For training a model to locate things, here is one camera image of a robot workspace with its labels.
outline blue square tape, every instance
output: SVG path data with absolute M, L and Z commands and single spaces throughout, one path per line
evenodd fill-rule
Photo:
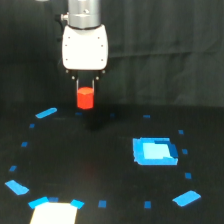
M 183 130 L 179 130 L 179 134 L 180 135 L 183 135 L 184 134 L 184 131 Z
M 17 166 L 11 166 L 11 168 L 9 169 L 10 172 L 14 172 L 16 170 Z
M 21 147 L 27 147 L 27 145 L 28 145 L 28 142 L 23 142 Z
M 145 201 L 144 208 L 150 209 L 151 208 L 151 202 L 150 201 Z
M 82 206 L 83 206 L 84 204 L 85 204 L 84 202 L 77 201 L 77 200 L 73 200 L 73 201 L 71 202 L 71 205 L 74 206 L 74 207 L 76 207 L 76 208 L 78 208 L 78 209 L 82 208 Z
M 106 206 L 107 206 L 106 201 L 99 201 L 99 205 L 98 205 L 99 208 L 106 208 Z
M 185 178 L 186 179 L 191 179 L 191 173 L 185 173 Z
M 188 154 L 187 149 L 182 149 L 182 152 L 183 152 L 184 155 L 187 155 Z

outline white square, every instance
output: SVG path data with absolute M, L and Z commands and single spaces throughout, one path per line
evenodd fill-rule
M 35 208 L 30 224 L 74 224 L 77 208 L 68 203 L 44 203 Z
M 166 144 L 143 143 L 143 151 L 145 159 L 173 158 Z

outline black surface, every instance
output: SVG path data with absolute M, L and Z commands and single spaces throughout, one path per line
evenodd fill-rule
M 223 109 L 98 106 L 75 116 L 74 108 L 61 106 L 49 117 L 35 118 L 48 108 L 2 111 L 1 223 L 29 223 L 33 210 L 28 202 L 44 196 L 85 202 L 77 224 L 223 222 Z M 151 118 L 143 119 L 145 114 Z M 178 165 L 135 163 L 132 139 L 140 137 L 169 137 L 178 150 Z M 24 141 L 28 146 L 21 148 Z M 10 173 L 12 165 L 17 170 Z M 185 172 L 192 180 L 185 179 Z M 4 185 L 12 179 L 30 192 L 16 196 Z M 189 190 L 202 198 L 184 208 L 172 202 Z M 99 200 L 107 201 L 106 209 L 98 208 Z M 144 209 L 145 201 L 151 201 L 150 210 Z

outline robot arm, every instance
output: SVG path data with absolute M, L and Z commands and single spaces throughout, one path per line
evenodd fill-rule
M 68 11 L 55 17 L 63 33 L 63 65 L 76 82 L 77 106 L 91 109 L 97 83 L 108 61 L 108 39 L 101 24 L 100 0 L 68 0 Z M 61 21 L 67 21 L 65 29 Z M 79 88 L 79 70 L 98 71 L 92 77 L 92 87 Z

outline blue tape marker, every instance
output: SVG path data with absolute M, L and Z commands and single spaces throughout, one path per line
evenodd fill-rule
M 30 124 L 30 128 L 34 128 L 35 127 L 35 124 Z
M 41 112 L 41 113 L 37 114 L 36 117 L 41 119 L 41 118 L 44 118 L 44 117 L 46 117 L 48 115 L 51 115 L 51 114 L 55 113 L 56 111 L 57 111 L 56 108 L 50 108 L 50 109 L 48 109 L 48 110 L 46 110 L 44 112 Z
M 106 201 L 99 201 L 98 207 L 99 208 L 106 208 L 107 202 Z
M 177 158 L 145 159 L 143 143 L 153 143 L 152 139 L 133 139 L 134 162 L 139 165 L 177 165 Z
M 77 207 L 78 209 L 82 208 L 82 206 L 84 205 L 84 202 L 81 201 L 77 201 L 77 200 L 73 200 L 71 202 L 71 205 L 73 205 L 74 207 Z
M 182 149 L 182 152 L 183 152 L 184 155 L 187 155 L 188 154 L 187 149 Z
M 27 147 L 27 145 L 28 145 L 28 142 L 23 142 L 21 147 Z
M 81 112 L 76 112 L 75 115 L 82 116 L 82 113 Z
M 58 198 L 54 198 L 54 197 L 51 197 L 51 198 L 48 198 L 49 202 L 58 202 Z
M 191 173 L 185 173 L 185 178 L 186 179 L 191 179 Z
M 150 115 L 143 115 L 143 118 L 150 118 Z
M 151 208 L 151 202 L 150 201 L 145 201 L 144 208 L 150 209 Z
M 173 201 L 176 202 L 179 206 L 183 207 L 199 198 L 201 198 L 201 195 L 197 194 L 194 191 L 188 191 L 185 194 L 182 194 L 179 197 L 174 198 Z
M 11 180 L 9 182 L 6 182 L 5 185 L 7 187 L 9 187 L 14 193 L 16 193 L 17 195 L 22 195 L 22 194 L 26 194 L 29 189 L 18 184 L 16 181 Z
M 10 171 L 10 172 L 13 172 L 13 171 L 16 170 L 16 168 L 17 168 L 17 166 L 11 166 L 11 168 L 9 169 L 9 171 Z
M 35 201 L 31 201 L 28 204 L 29 204 L 30 208 L 34 209 L 38 205 L 44 204 L 46 202 L 49 202 L 48 198 L 47 197 L 43 197 L 43 198 L 37 199 Z
M 184 134 L 184 131 L 183 130 L 179 130 L 179 134 L 180 135 L 183 135 Z

